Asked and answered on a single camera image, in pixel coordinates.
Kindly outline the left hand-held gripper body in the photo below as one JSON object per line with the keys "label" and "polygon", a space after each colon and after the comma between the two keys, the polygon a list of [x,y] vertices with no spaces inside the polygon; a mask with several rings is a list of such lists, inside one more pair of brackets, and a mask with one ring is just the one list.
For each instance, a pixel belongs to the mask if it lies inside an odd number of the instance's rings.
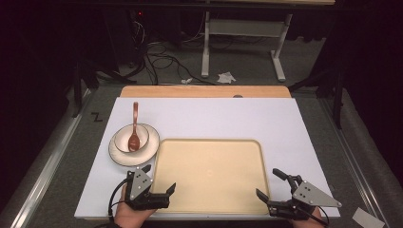
{"label": "left hand-held gripper body", "polygon": [[151,210],[168,207],[168,194],[151,193],[153,180],[142,168],[127,172],[125,203],[133,210]]}

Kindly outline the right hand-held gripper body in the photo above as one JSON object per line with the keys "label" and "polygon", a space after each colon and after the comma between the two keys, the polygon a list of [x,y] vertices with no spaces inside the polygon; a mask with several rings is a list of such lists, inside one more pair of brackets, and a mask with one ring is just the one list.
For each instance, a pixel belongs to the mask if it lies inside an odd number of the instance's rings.
{"label": "right hand-held gripper body", "polygon": [[278,175],[278,177],[289,183],[291,198],[287,201],[267,200],[269,214],[272,217],[294,220],[317,220],[313,215],[316,207],[342,206],[338,200],[318,189],[307,180],[303,180],[301,176]]}

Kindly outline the white metal stand frame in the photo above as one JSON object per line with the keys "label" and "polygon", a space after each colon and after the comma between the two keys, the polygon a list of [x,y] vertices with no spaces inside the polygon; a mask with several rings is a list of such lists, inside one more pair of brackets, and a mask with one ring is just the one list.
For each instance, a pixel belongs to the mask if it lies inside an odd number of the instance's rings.
{"label": "white metal stand frame", "polygon": [[279,59],[283,44],[291,25],[293,15],[287,14],[281,22],[272,21],[251,21],[235,19],[211,19],[210,12],[204,14],[204,38],[203,53],[201,58],[201,76],[209,76],[210,48],[209,41],[211,35],[248,36],[277,38],[278,45],[270,51],[271,60],[275,68],[277,78],[280,82],[285,82],[286,77]]}

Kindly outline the white table cover sheet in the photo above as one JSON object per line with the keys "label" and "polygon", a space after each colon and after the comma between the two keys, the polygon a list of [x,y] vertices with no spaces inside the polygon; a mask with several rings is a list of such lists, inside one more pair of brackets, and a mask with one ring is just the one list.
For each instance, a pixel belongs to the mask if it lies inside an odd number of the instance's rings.
{"label": "white table cover sheet", "polygon": [[[151,164],[153,180],[157,153],[147,162],[123,166],[113,161],[108,146],[113,135],[133,123],[133,103],[138,103],[138,124],[149,124],[164,140],[254,140],[260,144],[271,200],[291,198],[290,185],[273,174],[301,176],[322,190],[330,191],[317,154],[292,98],[119,98],[109,117],[96,158],[91,167],[75,215],[80,219],[104,219],[111,201],[119,194],[115,187],[127,171]],[[223,215],[165,213],[155,220],[268,219],[265,215]]]}

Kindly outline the black stand legs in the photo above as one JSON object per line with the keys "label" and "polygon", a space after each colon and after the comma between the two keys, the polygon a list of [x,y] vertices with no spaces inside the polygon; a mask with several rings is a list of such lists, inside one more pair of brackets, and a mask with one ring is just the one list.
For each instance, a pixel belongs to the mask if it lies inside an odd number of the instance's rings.
{"label": "black stand legs", "polygon": [[76,118],[84,107],[82,83],[85,83],[86,87],[89,89],[97,89],[99,87],[99,82],[97,81],[95,74],[98,71],[104,73],[106,76],[109,76],[114,80],[117,80],[120,83],[127,85],[137,84],[136,81],[131,81],[113,70],[109,70],[92,61],[89,61],[88,59],[80,58],[76,62],[76,65],[73,70],[73,91],[74,91],[74,112],[72,115],[73,118]]}
{"label": "black stand legs", "polygon": [[318,98],[333,96],[332,117],[338,129],[341,128],[341,108],[342,92],[345,68],[340,64],[329,66],[318,73],[314,73],[308,78],[288,86],[290,92],[294,92],[302,87],[317,84],[316,95]]}

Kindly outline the person's right hand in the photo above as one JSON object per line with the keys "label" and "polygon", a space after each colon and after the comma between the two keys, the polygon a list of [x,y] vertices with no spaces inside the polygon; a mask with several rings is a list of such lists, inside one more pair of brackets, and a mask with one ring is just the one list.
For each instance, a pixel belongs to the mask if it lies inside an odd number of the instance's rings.
{"label": "person's right hand", "polygon": [[[318,219],[321,219],[321,214],[319,212],[319,209],[316,207],[315,210],[312,213],[313,216],[315,216]],[[309,218],[307,220],[290,220],[291,224],[293,225],[294,228],[325,228],[321,223],[318,221]]]}

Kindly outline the white paper slip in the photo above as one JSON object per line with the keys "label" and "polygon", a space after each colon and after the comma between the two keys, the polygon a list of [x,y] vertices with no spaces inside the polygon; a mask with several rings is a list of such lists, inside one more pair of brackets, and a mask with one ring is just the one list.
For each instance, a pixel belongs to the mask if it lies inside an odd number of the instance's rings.
{"label": "white paper slip", "polygon": [[363,228],[383,228],[385,223],[361,208],[357,208],[353,220]]}

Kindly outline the person's left hand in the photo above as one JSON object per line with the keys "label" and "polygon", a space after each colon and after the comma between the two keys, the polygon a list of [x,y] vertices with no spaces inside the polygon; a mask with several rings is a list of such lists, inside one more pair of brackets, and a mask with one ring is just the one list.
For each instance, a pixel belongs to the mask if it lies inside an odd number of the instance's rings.
{"label": "person's left hand", "polygon": [[114,222],[121,228],[142,228],[144,222],[156,212],[156,209],[135,211],[131,209],[125,202],[125,189],[123,186],[121,192],[121,203],[118,204]]}

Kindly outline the large crumpled white tissue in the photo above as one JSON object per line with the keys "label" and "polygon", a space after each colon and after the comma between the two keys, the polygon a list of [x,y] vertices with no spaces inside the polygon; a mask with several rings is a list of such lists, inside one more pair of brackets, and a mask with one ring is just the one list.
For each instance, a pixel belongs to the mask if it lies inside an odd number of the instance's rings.
{"label": "large crumpled white tissue", "polygon": [[218,83],[231,84],[232,82],[236,82],[236,79],[230,72],[224,72],[219,75]]}

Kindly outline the white bowl with dark rim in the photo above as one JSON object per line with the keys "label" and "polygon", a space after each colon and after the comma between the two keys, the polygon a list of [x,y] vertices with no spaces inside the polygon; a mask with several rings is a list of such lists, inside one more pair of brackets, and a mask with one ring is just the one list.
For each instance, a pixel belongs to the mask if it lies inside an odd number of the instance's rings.
{"label": "white bowl with dark rim", "polygon": [[[129,149],[129,139],[133,133],[133,125],[129,124],[121,128],[115,134],[114,144],[118,148],[119,151],[124,153],[132,153],[132,150]],[[139,148],[136,149],[136,152],[140,152],[148,143],[149,133],[148,130],[141,124],[138,124],[136,127],[136,133],[139,138]]]}

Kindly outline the brown spoon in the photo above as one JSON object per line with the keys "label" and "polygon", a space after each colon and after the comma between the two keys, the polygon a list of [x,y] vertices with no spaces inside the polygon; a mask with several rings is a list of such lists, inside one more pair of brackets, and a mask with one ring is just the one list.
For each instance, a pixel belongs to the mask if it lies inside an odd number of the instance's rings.
{"label": "brown spoon", "polygon": [[135,152],[140,148],[140,139],[137,135],[137,120],[138,120],[138,103],[134,102],[132,134],[128,139],[128,149],[130,152]]}

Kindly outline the beige plastic tray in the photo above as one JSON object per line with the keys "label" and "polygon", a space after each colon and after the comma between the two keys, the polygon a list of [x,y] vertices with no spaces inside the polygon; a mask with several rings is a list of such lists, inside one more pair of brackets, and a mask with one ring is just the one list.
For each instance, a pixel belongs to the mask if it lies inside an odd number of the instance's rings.
{"label": "beige plastic tray", "polygon": [[256,195],[270,193],[260,144],[254,140],[164,140],[151,191],[175,185],[165,213],[265,215]]}

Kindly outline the white plate with dark rim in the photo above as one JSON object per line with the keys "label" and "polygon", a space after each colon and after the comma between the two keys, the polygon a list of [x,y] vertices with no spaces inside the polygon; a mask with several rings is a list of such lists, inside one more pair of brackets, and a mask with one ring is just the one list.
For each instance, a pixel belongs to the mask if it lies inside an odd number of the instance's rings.
{"label": "white plate with dark rim", "polygon": [[149,124],[139,123],[143,125],[149,133],[147,145],[140,152],[124,153],[118,150],[114,144],[115,134],[111,138],[108,146],[108,153],[110,158],[123,166],[134,166],[148,162],[158,151],[160,146],[160,135],[158,131]]}

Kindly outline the metal floor rail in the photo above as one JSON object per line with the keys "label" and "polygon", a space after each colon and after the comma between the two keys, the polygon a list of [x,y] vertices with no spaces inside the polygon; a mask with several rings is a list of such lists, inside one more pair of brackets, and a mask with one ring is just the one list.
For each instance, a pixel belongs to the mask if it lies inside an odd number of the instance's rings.
{"label": "metal floor rail", "polygon": [[359,166],[354,151],[348,144],[343,130],[336,124],[336,121],[334,120],[332,107],[329,105],[327,100],[319,99],[318,101],[328,121],[332,125],[333,130],[335,131],[339,143],[341,144],[344,161],[347,164],[348,170],[355,182],[355,187],[357,188],[357,191],[365,204],[367,212],[376,219],[383,221],[383,228],[390,228],[390,224],[379,206],[378,200],[374,194],[374,190],[368,183],[362,169]]}
{"label": "metal floor rail", "polygon": [[87,88],[80,95],[82,99],[80,107],[76,107],[74,102],[68,105],[67,113],[56,125],[44,148],[14,192],[7,206],[11,217],[10,225],[6,225],[6,228],[26,228],[28,226],[53,180],[68,144],[82,119],[81,110],[86,107],[90,97],[91,90]]}

